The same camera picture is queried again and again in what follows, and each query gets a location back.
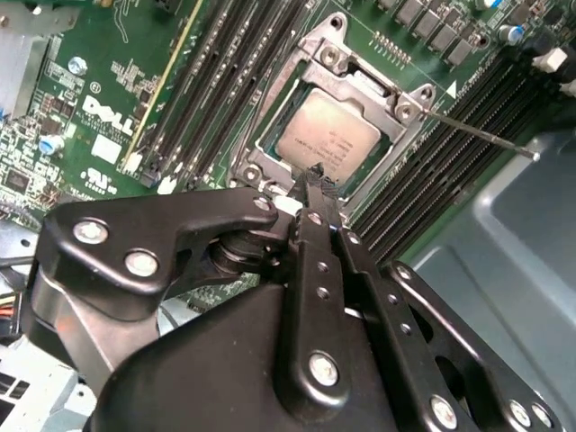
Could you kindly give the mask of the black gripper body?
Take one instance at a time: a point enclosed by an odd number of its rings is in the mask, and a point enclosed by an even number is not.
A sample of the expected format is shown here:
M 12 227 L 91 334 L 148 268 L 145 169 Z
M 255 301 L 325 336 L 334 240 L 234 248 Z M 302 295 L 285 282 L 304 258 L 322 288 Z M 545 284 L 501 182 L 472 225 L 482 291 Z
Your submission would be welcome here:
M 38 320 L 38 267 L 29 291 Z M 275 385 L 284 318 L 278 284 L 250 289 L 170 331 L 121 368 L 97 398 L 88 431 L 327 431 L 352 395 L 347 305 L 341 346 L 349 360 L 345 401 L 287 400 Z

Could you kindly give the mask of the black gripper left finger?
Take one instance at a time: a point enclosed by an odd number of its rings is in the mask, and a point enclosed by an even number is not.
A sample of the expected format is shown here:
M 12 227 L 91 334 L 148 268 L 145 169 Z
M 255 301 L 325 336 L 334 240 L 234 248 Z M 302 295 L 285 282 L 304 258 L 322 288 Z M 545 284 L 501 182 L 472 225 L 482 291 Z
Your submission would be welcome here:
M 284 294 L 280 396 L 346 401 L 343 233 L 319 166 L 282 198 L 242 187 L 62 204 L 38 240 L 38 318 L 102 398 L 158 340 L 163 300 L 255 273 Z

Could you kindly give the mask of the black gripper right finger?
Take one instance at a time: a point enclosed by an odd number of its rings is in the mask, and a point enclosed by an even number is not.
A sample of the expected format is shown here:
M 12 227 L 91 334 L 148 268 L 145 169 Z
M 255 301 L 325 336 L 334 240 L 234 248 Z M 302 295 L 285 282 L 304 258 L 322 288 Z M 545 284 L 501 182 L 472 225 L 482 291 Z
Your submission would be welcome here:
M 343 267 L 352 395 L 327 431 L 561 431 L 547 402 L 409 266 L 374 262 L 321 182 Z

